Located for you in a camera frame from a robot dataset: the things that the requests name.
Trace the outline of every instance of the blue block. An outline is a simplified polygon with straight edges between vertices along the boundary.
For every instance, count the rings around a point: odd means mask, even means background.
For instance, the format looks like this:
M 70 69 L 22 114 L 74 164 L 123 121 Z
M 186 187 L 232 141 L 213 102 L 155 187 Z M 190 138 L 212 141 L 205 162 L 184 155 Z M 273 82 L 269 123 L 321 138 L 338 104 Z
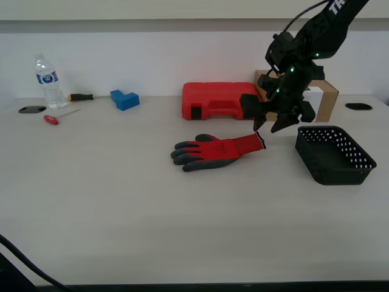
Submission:
M 139 96 L 135 93 L 123 94 L 120 90 L 111 91 L 111 98 L 116 103 L 116 107 L 122 111 L 128 110 L 139 102 Z

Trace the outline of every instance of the perforated basket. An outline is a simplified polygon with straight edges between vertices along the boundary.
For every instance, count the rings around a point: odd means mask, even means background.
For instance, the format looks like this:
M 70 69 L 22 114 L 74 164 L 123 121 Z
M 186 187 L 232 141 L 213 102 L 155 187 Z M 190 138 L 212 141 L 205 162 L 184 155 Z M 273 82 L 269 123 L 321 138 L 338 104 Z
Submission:
M 377 167 L 345 130 L 335 126 L 298 128 L 296 150 L 312 177 L 326 186 L 362 184 Z

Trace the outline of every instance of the glove cuff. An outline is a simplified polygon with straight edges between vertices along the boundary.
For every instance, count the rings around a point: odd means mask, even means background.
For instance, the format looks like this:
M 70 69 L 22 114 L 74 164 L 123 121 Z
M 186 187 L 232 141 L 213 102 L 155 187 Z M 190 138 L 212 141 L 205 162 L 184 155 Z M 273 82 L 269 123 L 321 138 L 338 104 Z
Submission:
M 240 156 L 250 152 L 266 149 L 265 141 L 258 132 L 250 136 L 231 139 Z

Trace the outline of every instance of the work glove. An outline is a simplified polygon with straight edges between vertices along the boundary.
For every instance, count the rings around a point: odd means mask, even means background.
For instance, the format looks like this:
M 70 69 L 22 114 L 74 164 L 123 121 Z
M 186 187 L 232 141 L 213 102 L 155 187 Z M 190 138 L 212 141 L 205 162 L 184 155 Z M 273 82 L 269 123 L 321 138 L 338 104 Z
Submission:
M 176 144 L 171 153 L 174 164 L 183 165 L 182 170 L 191 172 L 200 169 L 217 169 L 227 166 L 250 152 L 266 149 L 262 137 L 256 132 L 253 135 L 235 139 L 219 140 L 200 134 L 195 141 Z

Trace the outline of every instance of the red plastic case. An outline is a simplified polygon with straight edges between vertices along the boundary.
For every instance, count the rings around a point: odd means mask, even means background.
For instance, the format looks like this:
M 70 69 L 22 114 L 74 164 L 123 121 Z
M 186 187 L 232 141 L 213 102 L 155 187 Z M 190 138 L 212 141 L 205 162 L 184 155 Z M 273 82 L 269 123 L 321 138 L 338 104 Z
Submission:
M 206 120 L 210 116 L 233 116 L 243 120 L 239 102 L 242 94 L 258 91 L 250 82 L 189 82 L 182 90 L 182 117 L 187 120 Z

